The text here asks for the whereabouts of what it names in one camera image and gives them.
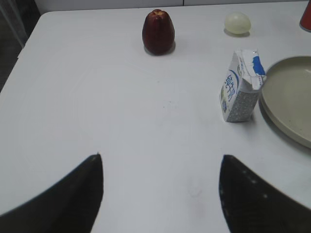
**red apple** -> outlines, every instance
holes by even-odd
[[[155,54],[165,54],[174,44],[175,29],[169,14],[159,9],[150,12],[142,28],[142,41],[146,49]]]

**white wall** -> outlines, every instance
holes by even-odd
[[[183,0],[35,0],[40,13],[65,10],[182,6]]]
[[[250,3],[250,2],[275,2],[275,1],[301,1],[301,0],[185,0],[185,6]]]

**small juice box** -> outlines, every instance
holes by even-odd
[[[234,51],[220,92],[225,121],[239,122],[250,119],[265,78],[257,50]]]

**plate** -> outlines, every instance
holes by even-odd
[[[281,60],[267,71],[260,101],[287,136],[311,148],[311,57]]]

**egg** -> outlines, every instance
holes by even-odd
[[[244,34],[251,29],[251,21],[241,12],[233,12],[225,18],[225,28],[233,34]]]

